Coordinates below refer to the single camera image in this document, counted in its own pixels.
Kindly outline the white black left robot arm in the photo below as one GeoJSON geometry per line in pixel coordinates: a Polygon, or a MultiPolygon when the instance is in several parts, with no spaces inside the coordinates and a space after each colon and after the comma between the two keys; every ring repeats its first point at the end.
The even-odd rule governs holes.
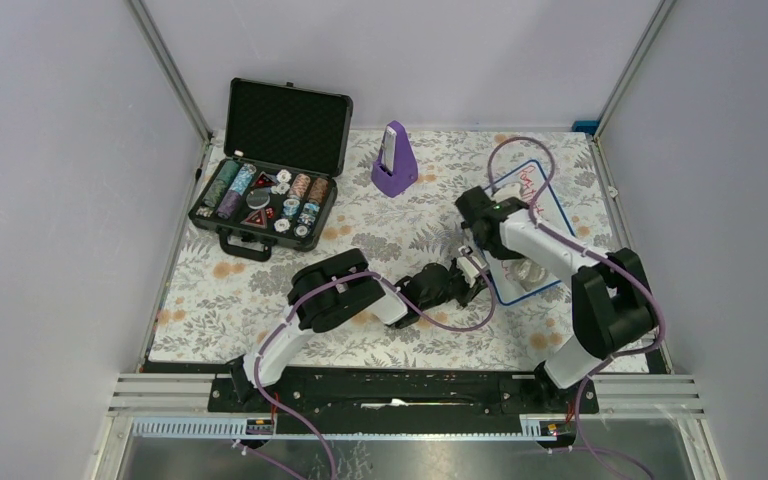
{"type": "Polygon", "coordinates": [[[282,318],[255,349],[230,362],[232,398],[248,411],[269,401],[290,361],[316,334],[334,330],[359,313],[369,313],[391,329],[403,329],[445,303],[464,307],[487,287],[486,263],[468,247],[446,267],[429,263],[391,283],[369,270],[357,248],[317,262],[291,280],[282,318]]]}

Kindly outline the blue framed whiteboard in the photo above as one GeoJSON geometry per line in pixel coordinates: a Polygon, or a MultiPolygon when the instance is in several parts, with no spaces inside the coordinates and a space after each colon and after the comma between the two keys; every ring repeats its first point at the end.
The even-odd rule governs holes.
{"type": "Polygon", "coordinates": [[[504,246],[517,256],[497,260],[481,250],[492,274],[494,289],[500,302],[513,306],[534,297],[551,287],[569,285],[574,274],[574,251],[550,233],[555,232],[569,240],[575,238],[568,216],[553,189],[546,185],[548,171],[536,159],[528,160],[503,174],[482,189],[491,198],[503,185],[522,185],[522,202],[526,209],[510,214],[502,223],[504,246]],[[549,272],[548,280],[538,289],[524,291],[512,278],[509,268],[513,261],[528,258],[549,272]]]}

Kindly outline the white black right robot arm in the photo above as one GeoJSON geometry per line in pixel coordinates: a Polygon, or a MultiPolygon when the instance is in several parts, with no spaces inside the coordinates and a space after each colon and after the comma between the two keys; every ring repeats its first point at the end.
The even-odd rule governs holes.
{"type": "Polygon", "coordinates": [[[542,221],[523,200],[495,201],[480,187],[461,194],[455,206],[497,294],[517,287],[504,269],[514,260],[530,261],[570,290],[572,337],[535,370],[533,396],[543,410],[561,410],[573,398],[572,386],[658,327],[642,262],[632,250],[590,249],[542,221]]]}

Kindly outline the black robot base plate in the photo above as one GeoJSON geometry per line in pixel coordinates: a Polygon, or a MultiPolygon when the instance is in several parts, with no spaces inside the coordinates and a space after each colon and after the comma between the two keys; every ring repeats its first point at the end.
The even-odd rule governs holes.
{"type": "Polygon", "coordinates": [[[504,414],[572,412],[574,386],[551,391],[531,372],[406,370],[376,368],[286,368],[267,394],[310,416],[327,408],[389,405],[466,406],[504,414]]]}

